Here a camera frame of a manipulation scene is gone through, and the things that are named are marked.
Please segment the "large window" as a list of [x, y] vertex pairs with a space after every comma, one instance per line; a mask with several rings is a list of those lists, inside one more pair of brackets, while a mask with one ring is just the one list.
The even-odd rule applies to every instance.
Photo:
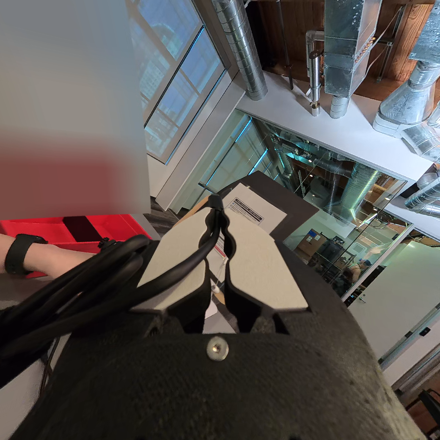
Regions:
[[166, 165], [225, 66], [190, 0], [125, 2], [148, 154]]

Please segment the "white labelled box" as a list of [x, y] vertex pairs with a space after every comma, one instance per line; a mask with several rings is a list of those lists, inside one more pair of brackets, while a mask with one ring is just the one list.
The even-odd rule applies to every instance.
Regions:
[[219, 191], [234, 238], [260, 243], [283, 241], [311, 219], [318, 208], [262, 172], [252, 173]]

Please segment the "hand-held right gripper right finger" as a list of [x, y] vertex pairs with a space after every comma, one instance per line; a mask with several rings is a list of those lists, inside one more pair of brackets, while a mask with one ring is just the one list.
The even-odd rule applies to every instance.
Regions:
[[224, 213], [224, 298], [240, 333], [250, 333], [259, 318], [304, 312], [309, 305], [279, 251], [260, 226], [238, 213]]

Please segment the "rectangular metal duct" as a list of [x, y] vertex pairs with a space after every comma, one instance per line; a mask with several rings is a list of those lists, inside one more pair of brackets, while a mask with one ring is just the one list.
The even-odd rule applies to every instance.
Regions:
[[324, 90], [332, 95], [333, 119], [344, 117], [366, 77], [381, 5], [381, 0], [324, 2]]

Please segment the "cardboard box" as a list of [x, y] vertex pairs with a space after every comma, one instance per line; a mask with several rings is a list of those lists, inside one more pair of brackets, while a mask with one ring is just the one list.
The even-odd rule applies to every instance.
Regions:
[[294, 252], [303, 263], [308, 264], [326, 241], [327, 237], [324, 234], [311, 229], [296, 246]]

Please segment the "person's left forearm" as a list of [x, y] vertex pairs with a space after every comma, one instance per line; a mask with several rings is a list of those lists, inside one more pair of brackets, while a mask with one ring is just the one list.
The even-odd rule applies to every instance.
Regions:
[[[14, 237], [0, 235], [0, 272], [5, 271], [5, 256], [14, 242]], [[68, 272], [87, 259], [95, 256], [92, 253], [66, 250], [51, 244], [33, 244], [30, 246], [24, 260], [28, 271], [41, 272], [51, 278], [57, 278]]]

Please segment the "black wristwatch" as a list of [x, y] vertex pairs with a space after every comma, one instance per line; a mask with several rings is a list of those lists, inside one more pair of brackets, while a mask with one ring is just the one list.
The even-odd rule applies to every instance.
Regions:
[[17, 234], [10, 246], [4, 262], [5, 271], [9, 275], [27, 276], [33, 273], [24, 267], [25, 256], [33, 244], [48, 244], [43, 237], [31, 234]]

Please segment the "wide flared metal duct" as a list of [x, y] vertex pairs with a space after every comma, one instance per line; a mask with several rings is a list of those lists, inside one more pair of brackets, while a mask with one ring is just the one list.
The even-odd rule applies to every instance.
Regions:
[[418, 156], [439, 163], [439, 104], [434, 107], [440, 75], [440, 6], [435, 1], [409, 58], [416, 65], [409, 79], [382, 103], [372, 126], [403, 140]]

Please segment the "glass partition wall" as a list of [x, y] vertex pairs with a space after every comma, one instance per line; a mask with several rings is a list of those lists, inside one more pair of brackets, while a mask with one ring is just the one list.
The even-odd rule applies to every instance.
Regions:
[[384, 211], [403, 180], [240, 110], [233, 111], [203, 159], [208, 162], [192, 206], [227, 184], [262, 172], [318, 208], [285, 244], [294, 251], [311, 229], [324, 234], [327, 241], [307, 265], [339, 297], [352, 288], [345, 291], [345, 268], [360, 260], [370, 260], [372, 266], [410, 225]]

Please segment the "thin silver insulated pipe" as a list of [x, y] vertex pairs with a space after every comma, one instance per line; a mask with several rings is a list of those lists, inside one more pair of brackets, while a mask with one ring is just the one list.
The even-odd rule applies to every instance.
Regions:
[[306, 64], [309, 78], [309, 91], [306, 96], [310, 100], [311, 114], [314, 117], [319, 116], [320, 89], [321, 89], [321, 62], [323, 56], [324, 32], [320, 30], [308, 30], [305, 34], [306, 44]]

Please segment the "round spiral metal duct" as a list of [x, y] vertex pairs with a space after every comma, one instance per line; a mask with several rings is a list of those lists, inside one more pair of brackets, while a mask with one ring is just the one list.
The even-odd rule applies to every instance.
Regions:
[[243, 1], [213, 0], [212, 4], [250, 99], [262, 100], [267, 94], [267, 85]]

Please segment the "red plastic bin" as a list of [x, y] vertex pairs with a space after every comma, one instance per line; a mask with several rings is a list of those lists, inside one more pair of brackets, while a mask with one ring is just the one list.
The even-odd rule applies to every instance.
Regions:
[[[78, 217], [47, 217], [1, 220], [1, 234], [16, 237], [17, 234], [31, 234], [43, 237], [48, 244], [66, 250], [98, 254], [99, 244], [105, 239], [124, 242], [135, 235], [159, 239], [158, 234], [147, 226], [142, 214], [114, 214]], [[46, 276], [33, 272], [24, 278]]]

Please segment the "thin black ceiling pipe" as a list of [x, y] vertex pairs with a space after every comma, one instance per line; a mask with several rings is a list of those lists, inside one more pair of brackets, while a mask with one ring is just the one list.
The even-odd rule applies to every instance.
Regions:
[[288, 51], [288, 47], [287, 47], [286, 32], [285, 32], [284, 20], [283, 20], [283, 10], [282, 10], [282, 5], [281, 5], [280, 0], [276, 1], [276, 6], [277, 6], [277, 13], [278, 13], [278, 23], [279, 23], [279, 27], [280, 27], [280, 30], [282, 33], [282, 39], [283, 39], [284, 58], [285, 58], [286, 68], [288, 70], [289, 87], [290, 87], [290, 90], [293, 90], [294, 89], [294, 82], [293, 82], [293, 75], [292, 75], [292, 65], [291, 65], [290, 58], [289, 58], [289, 51]]

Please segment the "white door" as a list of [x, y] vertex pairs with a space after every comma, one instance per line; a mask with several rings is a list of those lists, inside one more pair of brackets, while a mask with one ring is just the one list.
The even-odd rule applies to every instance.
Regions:
[[389, 356], [439, 306], [439, 242], [406, 240], [348, 309], [378, 360]]

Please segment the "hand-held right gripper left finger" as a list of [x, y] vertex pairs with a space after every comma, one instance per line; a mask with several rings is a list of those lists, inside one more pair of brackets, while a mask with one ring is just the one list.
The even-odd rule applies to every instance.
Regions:
[[158, 243], [137, 285], [145, 299], [133, 313], [176, 319], [185, 333], [202, 333], [211, 302], [207, 255], [216, 245], [224, 209], [205, 206], [182, 219]]

